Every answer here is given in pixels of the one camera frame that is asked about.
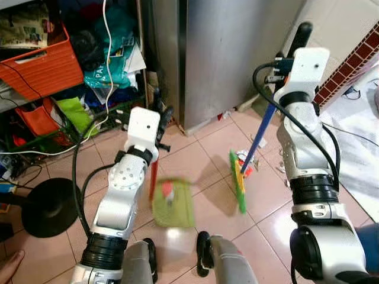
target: person's leg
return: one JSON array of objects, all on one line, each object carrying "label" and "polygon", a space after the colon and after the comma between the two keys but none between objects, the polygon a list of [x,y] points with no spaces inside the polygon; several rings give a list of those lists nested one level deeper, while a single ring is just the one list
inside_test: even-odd
[{"label": "person's leg", "polygon": [[24,256],[25,252],[23,250],[16,251],[16,253],[6,262],[3,268],[0,269],[0,284],[7,284],[9,280],[11,280]]}]

